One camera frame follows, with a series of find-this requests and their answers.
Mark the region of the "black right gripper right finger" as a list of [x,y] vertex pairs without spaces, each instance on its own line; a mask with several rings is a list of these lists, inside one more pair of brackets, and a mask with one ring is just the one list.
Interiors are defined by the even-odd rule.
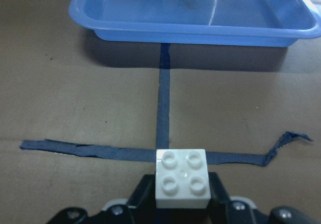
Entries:
[[219,175],[216,172],[209,172],[210,201],[207,205],[207,213],[211,223],[229,223],[230,196]]

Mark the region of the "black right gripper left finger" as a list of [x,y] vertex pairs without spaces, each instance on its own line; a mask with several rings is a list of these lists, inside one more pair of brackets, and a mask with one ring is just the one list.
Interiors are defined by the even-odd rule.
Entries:
[[153,223],[156,213],[155,176],[144,175],[126,204],[134,223]]

